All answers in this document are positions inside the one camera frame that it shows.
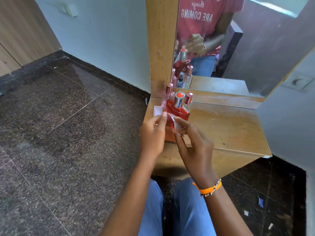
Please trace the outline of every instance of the shirt sleeve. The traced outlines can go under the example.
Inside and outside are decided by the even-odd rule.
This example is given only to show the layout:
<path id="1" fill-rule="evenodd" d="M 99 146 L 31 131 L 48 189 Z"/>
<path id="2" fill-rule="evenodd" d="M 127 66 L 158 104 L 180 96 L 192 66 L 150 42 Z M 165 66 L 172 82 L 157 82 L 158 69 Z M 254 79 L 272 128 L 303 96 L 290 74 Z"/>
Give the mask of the shirt sleeve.
<path id="1" fill-rule="evenodd" d="M 243 10 L 245 0 L 226 0 L 223 12 L 239 12 Z"/>

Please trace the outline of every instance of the leg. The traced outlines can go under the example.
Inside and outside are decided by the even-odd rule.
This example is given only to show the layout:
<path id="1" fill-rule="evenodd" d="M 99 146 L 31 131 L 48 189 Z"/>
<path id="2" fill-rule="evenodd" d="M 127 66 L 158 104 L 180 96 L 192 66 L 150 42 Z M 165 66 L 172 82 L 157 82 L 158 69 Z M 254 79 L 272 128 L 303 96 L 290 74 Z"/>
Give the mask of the leg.
<path id="1" fill-rule="evenodd" d="M 192 75 L 211 77 L 215 66 L 215 55 L 196 57 L 191 60 Z"/>
<path id="2" fill-rule="evenodd" d="M 174 192 L 173 235 L 215 236 L 206 202 L 191 178 L 181 181 Z"/>
<path id="3" fill-rule="evenodd" d="M 150 179 L 148 197 L 142 216 L 138 236 L 163 236 L 162 230 L 163 194 L 156 183 Z"/>

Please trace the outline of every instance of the person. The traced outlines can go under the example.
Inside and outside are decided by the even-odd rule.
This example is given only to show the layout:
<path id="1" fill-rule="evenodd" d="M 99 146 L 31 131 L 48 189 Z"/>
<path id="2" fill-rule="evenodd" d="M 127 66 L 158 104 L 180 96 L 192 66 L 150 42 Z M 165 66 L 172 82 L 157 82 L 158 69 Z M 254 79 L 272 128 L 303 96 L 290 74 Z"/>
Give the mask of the person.
<path id="1" fill-rule="evenodd" d="M 140 129 L 140 156 L 130 180 L 104 225 L 100 236 L 162 236 L 163 194 L 150 179 L 165 138 L 166 112 L 144 121 Z M 180 156 L 192 178 L 178 183 L 174 192 L 173 235 L 252 236 L 224 187 L 212 195 L 201 197 L 199 189 L 208 189 L 218 182 L 212 166 L 213 142 L 194 125 L 181 118 L 183 126 L 175 131 Z M 182 135 L 191 139 L 187 148 Z"/>
<path id="2" fill-rule="evenodd" d="M 180 0 L 175 50 L 188 50 L 193 75 L 211 77 L 227 28 L 244 1 Z"/>

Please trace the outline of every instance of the bottle cap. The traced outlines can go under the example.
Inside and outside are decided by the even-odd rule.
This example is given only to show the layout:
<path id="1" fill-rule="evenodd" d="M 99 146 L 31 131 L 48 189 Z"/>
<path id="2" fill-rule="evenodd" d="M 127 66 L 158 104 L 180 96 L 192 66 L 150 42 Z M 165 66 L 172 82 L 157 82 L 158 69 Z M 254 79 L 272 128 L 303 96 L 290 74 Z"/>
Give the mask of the bottle cap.
<path id="1" fill-rule="evenodd" d="M 184 103 L 190 104 L 192 100 L 192 93 L 186 93 Z"/>
<path id="2" fill-rule="evenodd" d="M 183 80 L 184 80 L 184 72 L 181 72 L 180 74 L 179 74 L 179 81 L 180 82 L 182 82 Z"/>
<path id="3" fill-rule="evenodd" d="M 187 66 L 187 76 L 192 75 L 192 69 L 193 69 L 192 65 Z"/>
<path id="4" fill-rule="evenodd" d="M 172 89 L 173 89 L 173 84 L 172 83 L 167 84 L 165 93 L 166 94 L 171 94 Z"/>
<path id="5" fill-rule="evenodd" d="M 187 53 L 188 53 L 188 50 L 185 48 L 182 48 L 179 52 L 179 60 L 180 61 L 186 61 L 187 60 Z"/>
<path id="6" fill-rule="evenodd" d="M 181 107 L 181 102 L 183 98 L 185 97 L 185 94 L 181 91 L 177 92 L 175 94 L 175 101 L 174 101 L 174 107 L 180 108 Z"/>
<path id="7" fill-rule="evenodd" d="M 175 69 L 172 69 L 171 79 L 173 79 L 174 75 L 175 75 Z"/>

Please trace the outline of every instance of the mirror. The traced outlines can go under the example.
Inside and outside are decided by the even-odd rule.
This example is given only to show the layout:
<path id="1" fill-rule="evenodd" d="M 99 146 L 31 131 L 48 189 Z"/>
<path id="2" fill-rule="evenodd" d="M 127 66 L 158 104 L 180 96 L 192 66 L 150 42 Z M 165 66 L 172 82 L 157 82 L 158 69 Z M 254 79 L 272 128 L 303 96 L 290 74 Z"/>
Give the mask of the mirror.
<path id="1" fill-rule="evenodd" d="M 312 49 L 315 0 L 179 0 L 174 87 L 265 98 Z"/>

